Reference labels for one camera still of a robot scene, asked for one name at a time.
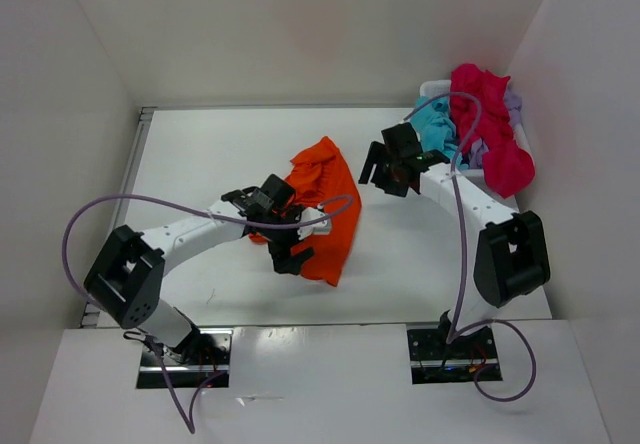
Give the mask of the orange t shirt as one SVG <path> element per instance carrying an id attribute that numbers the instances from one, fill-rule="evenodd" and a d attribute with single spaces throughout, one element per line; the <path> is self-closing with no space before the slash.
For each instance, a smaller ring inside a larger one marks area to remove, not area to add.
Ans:
<path id="1" fill-rule="evenodd" d="M 312 235 L 292 248 L 296 254 L 314 251 L 302 264 L 303 278 L 336 287 L 349 258 L 362 209 L 357 186 L 340 149 L 327 136 L 300 151 L 291 159 L 291 165 L 285 181 L 295 189 L 295 204 L 322 206 L 327 213 L 333 213 L 345 205 L 345 195 L 353 198 L 344 212 L 331 219 L 328 235 Z"/>

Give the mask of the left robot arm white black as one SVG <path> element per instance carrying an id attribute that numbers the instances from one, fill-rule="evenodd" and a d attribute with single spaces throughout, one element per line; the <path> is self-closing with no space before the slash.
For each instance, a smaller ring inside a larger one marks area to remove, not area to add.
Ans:
<path id="1" fill-rule="evenodd" d="M 279 274 L 300 274 L 314 255 L 296 245 L 327 235 L 332 224 L 320 206 L 293 203 L 294 189 L 270 175 L 260 187 L 221 196 L 202 215 L 135 231 L 111 232 L 84 281 L 89 295 L 124 330 L 150 336 L 176 363 L 212 350 L 213 340 L 183 312 L 160 296 L 164 277 L 177 266 L 216 246 L 261 235 Z"/>

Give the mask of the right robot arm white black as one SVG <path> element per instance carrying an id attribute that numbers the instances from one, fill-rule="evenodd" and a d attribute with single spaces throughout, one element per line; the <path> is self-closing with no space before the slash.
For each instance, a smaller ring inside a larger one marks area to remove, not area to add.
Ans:
<path id="1" fill-rule="evenodd" d="M 412 190 L 459 221 L 461 283 L 456 303 L 444 314 L 449 326 L 439 331 L 438 344 L 446 355 L 462 356 L 473 345 L 472 333 L 550 280 L 542 220 L 496 201 L 442 152 L 423 150 L 410 123 L 381 134 L 382 140 L 369 146 L 359 182 L 402 198 Z"/>

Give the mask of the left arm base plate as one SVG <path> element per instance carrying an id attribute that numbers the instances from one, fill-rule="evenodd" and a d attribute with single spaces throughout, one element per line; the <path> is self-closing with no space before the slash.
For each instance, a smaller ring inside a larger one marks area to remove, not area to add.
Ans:
<path id="1" fill-rule="evenodd" d="M 195 389 L 203 382 L 207 388 L 227 388 L 233 330 L 231 328 L 202 328 L 204 347 L 188 351 L 186 356 L 176 354 L 158 344 L 160 357 L 143 347 L 137 372 L 137 389 L 165 389 L 162 374 L 164 364 L 171 384 L 176 389 Z"/>

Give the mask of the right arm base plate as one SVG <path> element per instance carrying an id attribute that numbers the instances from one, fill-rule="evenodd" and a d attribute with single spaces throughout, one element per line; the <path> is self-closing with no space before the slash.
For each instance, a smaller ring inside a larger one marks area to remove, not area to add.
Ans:
<path id="1" fill-rule="evenodd" d="M 493 333 L 482 328 L 446 344 L 446 331 L 439 325 L 406 328 L 412 383 L 457 384 L 502 380 Z"/>

